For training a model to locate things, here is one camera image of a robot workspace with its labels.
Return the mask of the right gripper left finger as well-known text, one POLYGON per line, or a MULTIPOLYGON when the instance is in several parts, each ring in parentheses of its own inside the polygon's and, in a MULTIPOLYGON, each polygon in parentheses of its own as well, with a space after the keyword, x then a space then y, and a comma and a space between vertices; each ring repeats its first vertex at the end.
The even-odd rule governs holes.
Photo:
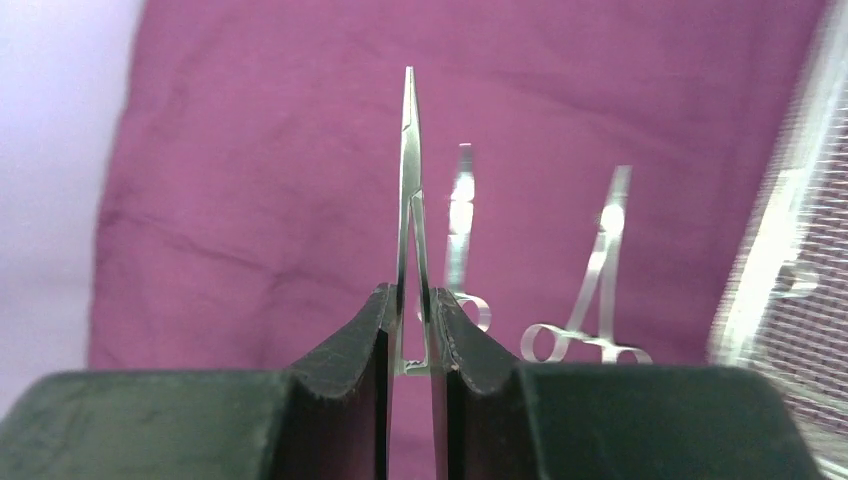
POLYGON ((282 370, 47 376, 1 423, 5 479, 383 479, 388 325, 382 284, 282 370))

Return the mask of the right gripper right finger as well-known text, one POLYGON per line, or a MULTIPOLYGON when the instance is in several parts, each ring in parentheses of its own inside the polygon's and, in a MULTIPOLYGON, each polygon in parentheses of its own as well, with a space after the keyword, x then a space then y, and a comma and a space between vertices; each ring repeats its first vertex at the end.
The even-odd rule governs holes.
POLYGON ((440 479, 818 479, 781 394, 715 366, 527 363, 430 293, 440 479))

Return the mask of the metal forceps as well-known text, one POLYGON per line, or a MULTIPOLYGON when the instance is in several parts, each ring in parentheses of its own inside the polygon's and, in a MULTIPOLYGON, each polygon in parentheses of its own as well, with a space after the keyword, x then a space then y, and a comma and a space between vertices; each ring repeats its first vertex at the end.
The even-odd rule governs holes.
POLYGON ((422 328, 432 324, 428 258, 425 231, 424 192, 422 187, 422 149, 419 103, 413 66, 405 68, 402 102, 402 125, 399 167, 398 234, 395 290, 395 373, 405 376, 427 376, 429 367, 429 334, 423 334, 426 355, 421 360, 404 357, 403 329, 407 286, 408 250, 415 247, 419 284, 419 310, 422 328))
POLYGON ((626 207, 632 167, 615 168, 604 206, 598 217, 598 231, 589 256, 575 305, 565 325, 549 323, 528 326, 520 340, 524 360, 556 363, 565 359, 573 343, 595 346, 603 363, 616 363, 622 354, 631 354, 639 364, 653 359, 643 349, 618 343, 614 335, 616 286, 620 248, 626 220, 626 207), (547 331, 554 338, 551 353, 539 357, 534 351, 539 334, 547 331))

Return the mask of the metal surgical scissors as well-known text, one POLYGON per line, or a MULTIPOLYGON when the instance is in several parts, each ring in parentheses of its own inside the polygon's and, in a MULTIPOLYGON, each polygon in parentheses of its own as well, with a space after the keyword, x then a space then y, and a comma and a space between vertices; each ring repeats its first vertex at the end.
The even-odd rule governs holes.
POLYGON ((488 303, 479 296, 465 291, 466 267, 473 227, 476 183, 473 173, 473 147, 470 143, 459 144, 460 157, 449 197, 448 235, 445 252, 445 287, 450 290, 460 306, 475 305, 478 313, 477 327, 487 332, 491 326, 491 311, 488 303))

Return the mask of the purple cloth wrap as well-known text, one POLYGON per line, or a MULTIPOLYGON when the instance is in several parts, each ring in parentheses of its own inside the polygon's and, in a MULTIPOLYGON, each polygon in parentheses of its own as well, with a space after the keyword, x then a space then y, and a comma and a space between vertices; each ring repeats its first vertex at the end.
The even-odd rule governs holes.
POLYGON ((101 203, 94 368, 279 368, 395 276, 406 66, 430 279, 458 146, 466 286, 518 360, 575 305, 632 167, 603 363, 703 366, 823 1, 151 1, 101 203))

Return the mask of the wire mesh instrument tray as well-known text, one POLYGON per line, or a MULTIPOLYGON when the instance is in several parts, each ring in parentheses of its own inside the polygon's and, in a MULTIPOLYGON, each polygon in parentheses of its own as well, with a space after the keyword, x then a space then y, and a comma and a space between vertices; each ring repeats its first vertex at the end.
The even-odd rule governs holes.
POLYGON ((784 395, 819 468, 847 475, 847 5, 820 22, 714 317, 709 359, 784 395))

